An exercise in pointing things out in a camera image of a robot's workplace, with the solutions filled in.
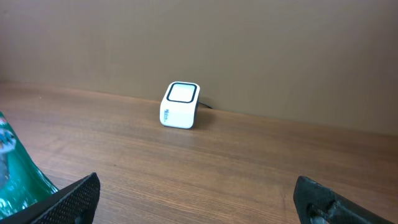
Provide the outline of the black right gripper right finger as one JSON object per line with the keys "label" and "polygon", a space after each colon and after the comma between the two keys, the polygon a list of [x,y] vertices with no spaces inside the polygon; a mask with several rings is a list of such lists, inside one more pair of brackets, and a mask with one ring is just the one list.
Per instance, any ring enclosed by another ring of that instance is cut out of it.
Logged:
{"label": "black right gripper right finger", "polygon": [[392,224],[306,176],[296,181],[294,204],[301,224]]}

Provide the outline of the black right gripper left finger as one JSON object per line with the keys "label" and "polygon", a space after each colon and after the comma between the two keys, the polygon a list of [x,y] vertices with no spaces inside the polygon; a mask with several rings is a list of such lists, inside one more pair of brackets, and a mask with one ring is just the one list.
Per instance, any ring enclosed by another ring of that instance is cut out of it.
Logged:
{"label": "black right gripper left finger", "polygon": [[92,224],[100,199],[95,172],[3,220],[1,224]]}

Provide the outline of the green 3M gloves packet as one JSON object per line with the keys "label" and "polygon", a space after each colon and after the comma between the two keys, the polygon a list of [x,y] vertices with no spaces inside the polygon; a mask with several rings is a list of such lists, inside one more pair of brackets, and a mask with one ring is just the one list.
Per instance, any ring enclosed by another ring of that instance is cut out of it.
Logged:
{"label": "green 3M gloves packet", "polygon": [[35,165],[1,114],[1,219],[41,201],[58,188]]}

